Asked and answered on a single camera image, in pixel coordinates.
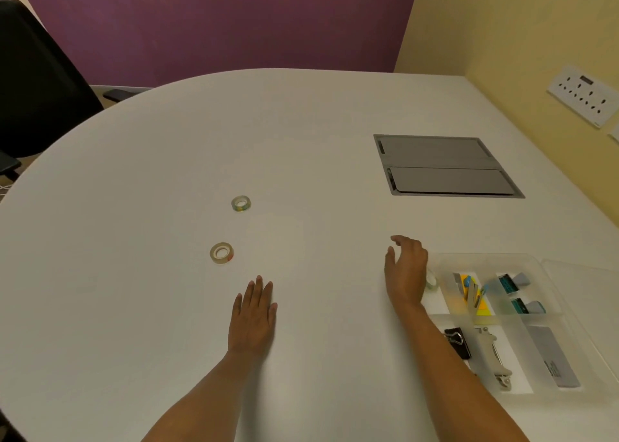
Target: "purple wall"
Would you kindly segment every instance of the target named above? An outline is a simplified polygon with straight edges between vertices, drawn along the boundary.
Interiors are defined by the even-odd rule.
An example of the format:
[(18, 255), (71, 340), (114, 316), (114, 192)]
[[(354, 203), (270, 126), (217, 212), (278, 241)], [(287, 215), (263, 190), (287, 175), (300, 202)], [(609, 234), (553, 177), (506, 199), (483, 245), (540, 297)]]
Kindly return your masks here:
[(413, 0), (29, 0), (90, 84), (282, 67), (393, 71)]

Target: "chair backrest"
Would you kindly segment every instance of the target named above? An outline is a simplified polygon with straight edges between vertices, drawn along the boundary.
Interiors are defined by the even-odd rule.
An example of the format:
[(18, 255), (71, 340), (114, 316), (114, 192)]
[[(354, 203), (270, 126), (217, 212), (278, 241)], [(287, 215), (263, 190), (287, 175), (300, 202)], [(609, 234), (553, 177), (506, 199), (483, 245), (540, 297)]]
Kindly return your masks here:
[(37, 154), (101, 110), (28, 8), (0, 0), (0, 150), (13, 157)]

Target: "adhesive tape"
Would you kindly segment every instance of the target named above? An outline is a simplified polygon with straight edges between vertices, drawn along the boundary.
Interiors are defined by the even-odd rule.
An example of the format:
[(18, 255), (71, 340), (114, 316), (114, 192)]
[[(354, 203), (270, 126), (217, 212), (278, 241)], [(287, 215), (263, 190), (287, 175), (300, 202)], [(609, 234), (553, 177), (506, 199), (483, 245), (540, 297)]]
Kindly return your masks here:
[[(225, 251), (224, 256), (218, 256), (217, 253)], [(225, 264), (228, 263), (234, 256), (234, 250), (232, 249), (232, 245), (226, 242), (220, 242), (213, 245), (211, 248), (211, 259), (217, 264)]]
[(430, 268), (426, 268), (426, 287), (430, 290), (437, 288), (437, 277), (432, 273)]
[(232, 200), (232, 209), (237, 212), (247, 211), (251, 207), (251, 201), (247, 196), (236, 196)]

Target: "black armrest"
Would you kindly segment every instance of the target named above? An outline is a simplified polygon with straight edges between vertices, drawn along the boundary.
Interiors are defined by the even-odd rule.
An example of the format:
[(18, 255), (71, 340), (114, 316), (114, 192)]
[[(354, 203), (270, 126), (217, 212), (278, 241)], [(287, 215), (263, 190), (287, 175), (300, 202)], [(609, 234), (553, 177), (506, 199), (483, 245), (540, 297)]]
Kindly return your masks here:
[(15, 169), (21, 166), (22, 163), (19, 160), (0, 150), (0, 175), (4, 175), (11, 181), (16, 181), (19, 175), (15, 172)]
[(111, 100), (112, 102), (122, 102), (123, 100), (129, 99), (137, 95), (137, 92), (128, 92), (120, 89), (113, 89), (107, 91), (103, 94), (104, 99)]

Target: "plastic box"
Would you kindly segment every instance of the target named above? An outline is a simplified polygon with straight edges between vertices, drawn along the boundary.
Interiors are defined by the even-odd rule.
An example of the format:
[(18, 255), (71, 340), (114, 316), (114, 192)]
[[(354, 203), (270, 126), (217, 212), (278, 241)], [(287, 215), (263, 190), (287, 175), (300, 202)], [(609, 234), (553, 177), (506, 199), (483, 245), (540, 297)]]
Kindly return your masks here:
[[(438, 289), (427, 290), (423, 305), (430, 318), (441, 329), (459, 326), (471, 353), (471, 370), (502, 404), (538, 401), (597, 401), (619, 394), (619, 380), (591, 342), (583, 327), (569, 309), (542, 265), (533, 257), (521, 254), (430, 255), (428, 267), (434, 272)], [(490, 316), (477, 315), (469, 309), (460, 293), (453, 273), (470, 274), (482, 287), (488, 285), (485, 300)], [(498, 276), (514, 277), (524, 273), (531, 284), (519, 292), (507, 294)], [(511, 300), (538, 300), (544, 314), (520, 314)], [(547, 326), (561, 346), (576, 373), (578, 388), (560, 388), (538, 352), (526, 326)], [(511, 391), (501, 389), (490, 367), (482, 358), (476, 328), (488, 327), (497, 337), (496, 352), (503, 366), (513, 372)]]

